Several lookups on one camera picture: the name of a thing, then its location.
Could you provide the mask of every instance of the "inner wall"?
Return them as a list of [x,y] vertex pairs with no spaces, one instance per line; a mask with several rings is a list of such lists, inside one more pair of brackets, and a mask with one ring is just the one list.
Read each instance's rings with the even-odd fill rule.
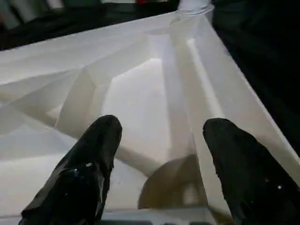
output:
[[119,152],[137,154],[143,161],[138,166],[141,171],[148,173],[167,162],[171,138],[161,59],[149,59],[113,78],[103,105],[99,105],[103,88],[95,91],[91,120],[106,114],[119,118],[123,126]]
[[117,157],[146,175],[195,151],[172,46],[163,42],[159,50],[151,45],[151,52],[159,51],[153,58],[95,89],[85,122],[117,116],[123,126]]

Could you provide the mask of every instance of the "white cap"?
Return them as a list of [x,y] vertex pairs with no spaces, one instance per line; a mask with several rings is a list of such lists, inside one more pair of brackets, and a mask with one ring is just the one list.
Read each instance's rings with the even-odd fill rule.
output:
[[195,15],[202,13],[210,4],[210,0],[180,0],[178,10],[184,15]]

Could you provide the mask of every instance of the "black surface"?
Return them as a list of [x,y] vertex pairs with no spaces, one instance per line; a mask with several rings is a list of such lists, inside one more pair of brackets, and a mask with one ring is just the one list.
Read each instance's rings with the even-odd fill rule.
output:
[[292,1],[215,0],[214,28],[300,154],[300,33]]

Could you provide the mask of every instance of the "red object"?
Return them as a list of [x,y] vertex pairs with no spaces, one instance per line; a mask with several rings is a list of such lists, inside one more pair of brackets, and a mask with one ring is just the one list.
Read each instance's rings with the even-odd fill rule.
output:
[[137,4],[144,4],[144,3],[146,3],[146,0],[136,0],[136,3]]

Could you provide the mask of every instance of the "white plastic part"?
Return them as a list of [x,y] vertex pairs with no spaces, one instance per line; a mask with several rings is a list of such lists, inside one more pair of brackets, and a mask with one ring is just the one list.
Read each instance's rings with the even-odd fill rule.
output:
[[64,4],[62,3],[62,0],[47,0],[48,5],[53,8],[64,8]]
[[184,15],[196,15],[207,10],[210,0],[180,0],[178,11]]
[[180,75],[168,35],[149,36],[87,66],[56,128],[78,138],[106,114],[117,116],[123,126],[119,158],[146,175],[191,153]]

